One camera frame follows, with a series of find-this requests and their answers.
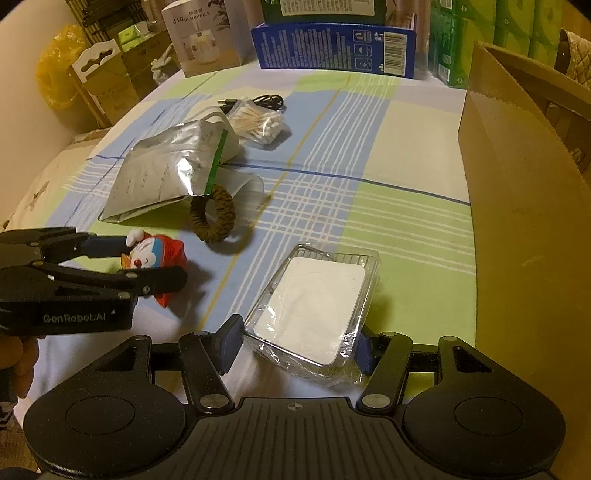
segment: brown box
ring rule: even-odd
[[[591,155],[590,120],[589,90],[475,46],[458,137],[475,233],[476,347],[562,411],[560,480],[591,472],[591,168],[571,154]]]
[[[82,85],[96,96],[112,124],[156,88],[151,63],[169,45],[168,32],[160,32],[131,50],[117,54],[88,75]]]

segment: green box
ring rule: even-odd
[[[311,22],[386,25],[396,10],[394,0],[261,0],[261,6],[267,25]]]
[[[429,53],[427,69],[435,74],[437,71],[437,39],[439,37],[439,0],[431,0],[431,20],[429,22]]]
[[[467,88],[472,51],[477,41],[493,43],[495,26],[441,11],[437,42],[437,76],[446,85]]]
[[[535,0],[498,0],[495,25],[519,37],[531,38],[534,12]]]
[[[542,42],[532,39],[530,44],[530,52],[528,57],[554,68],[558,47],[552,47]]]
[[[536,0],[534,32],[531,38],[546,45],[558,47],[563,4],[563,0]]]
[[[482,23],[495,23],[497,0],[439,0],[441,10]]]
[[[530,51],[530,41],[529,37],[520,37],[503,27],[495,27],[495,45],[506,48],[513,53],[519,53],[527,57]]]

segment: yellow plastic bag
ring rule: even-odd
[[[78,25],[64,27],[41,54],[35,78],[44,100],[54,110],[69,108],[77,92],[68,77],[68,68],[89,47]]]

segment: plastic wrap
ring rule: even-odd
[[[119,223],[186,196],[208,194],[227,133],[223,123],[199,119],[137,142],[121,164],[99,220]]]
[[[355,348],[378,278],[379,255],[297,245],[245,320],[245,342],[323,386],[359,383]]]
[[[67,25],[41,54],[35,78],[43,99],[54,110],[74,105],[78,92],[68,76],[68,68],[87,47],[82,27]]]
[[[244,97],[228,112],[228,120],[238,135],[260,145],[270,145],[287,129],[281,112],[258,106]]]

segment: white wall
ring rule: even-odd
[[[81,102],[52,111],[35,83],[43,48],[67,24],[65,0],[24,0],[0,22],[0,226],[73,136],[96,128]]]

